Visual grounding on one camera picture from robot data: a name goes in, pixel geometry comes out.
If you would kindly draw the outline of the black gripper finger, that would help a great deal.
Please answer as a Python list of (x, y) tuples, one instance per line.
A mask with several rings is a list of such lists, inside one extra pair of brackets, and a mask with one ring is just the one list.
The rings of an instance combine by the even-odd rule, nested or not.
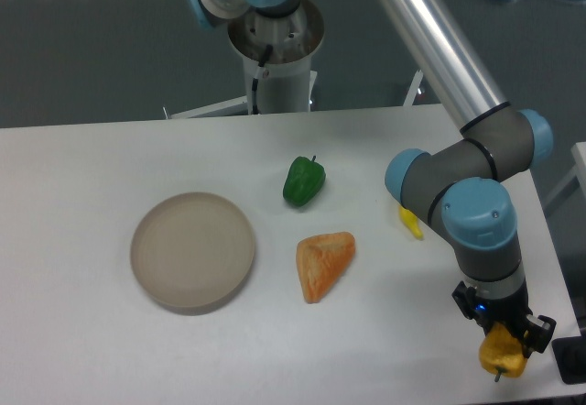
[(460, 281), (451, 294), (451, 297), (454, 299), (466, 319), (476, 318), (475, 294), (475, 288), (467, 286), (464, 281)]
[(556, 325), (557, 322), (553, 318), (527, 314), (521, 340), (524, 357), (530, 357), (535, 352), (543, 354), (552, 339)]

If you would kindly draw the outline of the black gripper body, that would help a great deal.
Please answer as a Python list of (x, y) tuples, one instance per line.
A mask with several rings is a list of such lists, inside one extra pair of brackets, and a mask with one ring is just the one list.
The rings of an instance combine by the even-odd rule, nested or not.
[(489, 300), (480, 297), (473, 287), (466, 288), (464, 299), (467, 314), (488, 335), (496, 323), (500, 323), (513, 337), (523, 337), (527, 330), (527, 316), (532, 314), (528, 306), (526, 282), (518, 290), (502, 299)]

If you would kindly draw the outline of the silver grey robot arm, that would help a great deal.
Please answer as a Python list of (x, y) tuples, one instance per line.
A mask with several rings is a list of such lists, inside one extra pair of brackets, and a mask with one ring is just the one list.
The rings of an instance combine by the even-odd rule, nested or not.
[[(504, 181), (549, 155), (547, 120), (508, 103), (440, 0), (379, 0), (461, 141), (407, 149), (385, 173), (391, 195), (453, 248), (463, 281), (452, 296), (485, 344), (530, 356), (554, 320), (528, 305), (517, 221)], [(189, 0), (202, 27), (228, 27), (252, 115), (309, 110), (309, 61), (324, 27), (308, 0)]]

